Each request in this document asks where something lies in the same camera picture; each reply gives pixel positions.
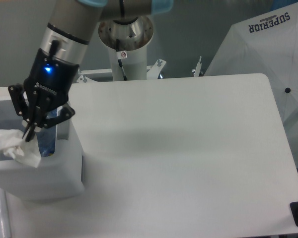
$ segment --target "tissue box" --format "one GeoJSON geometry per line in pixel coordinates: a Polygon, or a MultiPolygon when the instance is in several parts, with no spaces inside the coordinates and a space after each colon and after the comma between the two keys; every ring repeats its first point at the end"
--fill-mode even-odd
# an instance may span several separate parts
{"type": "MultiPolygon", "coordinates": [[[[0,129],[20,129],[22,118],[11,100],[0,101],[0,129]]],[[[55,152],[43,157],[38,168],[0,154],[0,187],[24,200],[71,197],[84,191],[82,147],[71,120],[57,125],[55,152]]]]}

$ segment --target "white tabletop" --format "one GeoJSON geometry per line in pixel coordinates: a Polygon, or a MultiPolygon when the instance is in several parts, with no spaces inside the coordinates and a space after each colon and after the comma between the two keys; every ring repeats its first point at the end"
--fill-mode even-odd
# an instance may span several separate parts
{"type": "Polygon", "coordinates": [[[86,191],[8,195],[14,238],[298,233],[298,174],[261,74],[73,85],[86,191]]]}

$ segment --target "white tissue paper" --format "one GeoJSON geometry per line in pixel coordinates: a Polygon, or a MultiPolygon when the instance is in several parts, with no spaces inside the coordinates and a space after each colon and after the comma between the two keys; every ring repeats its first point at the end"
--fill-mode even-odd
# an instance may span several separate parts
{"type": "Polygon", "coordinates": [[[0,153],[14,160],[37,168],[41,161],[38,139],[36,135],[33,140],[25,142],[23,132],[20,130],[0,129],[0,153]]]}

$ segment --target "umbrella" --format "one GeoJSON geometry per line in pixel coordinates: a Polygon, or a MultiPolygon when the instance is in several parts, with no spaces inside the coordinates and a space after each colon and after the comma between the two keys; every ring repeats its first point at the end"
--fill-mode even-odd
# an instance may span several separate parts
{"type": "MultiPolygon", "coordinates": [[[[268,76],[282,121],[296,110],[298,3],[232,25],[205,76],[243,73],[268,76]]],[[[298,125],[291,130],[288,139],[296,141],[298,125]]]]}

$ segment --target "gray wall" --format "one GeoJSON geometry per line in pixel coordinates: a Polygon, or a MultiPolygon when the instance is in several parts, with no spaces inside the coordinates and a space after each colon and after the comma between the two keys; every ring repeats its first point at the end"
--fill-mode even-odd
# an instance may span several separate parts
{"type": "MultiPolygon", "coordinates": [[[[0,1],[0,86],[28,76],[55,0],[0,1]]],[[[230,26],[267,12],[272,0],[175,0],[171,12],[152,16],[154,38],[148,64],[168,62],[166,77],[186,77],[203,57],[211,63],[230,26]]],[[[109,68],[107,51],[95,32],[81,65],[109,68]]]]}

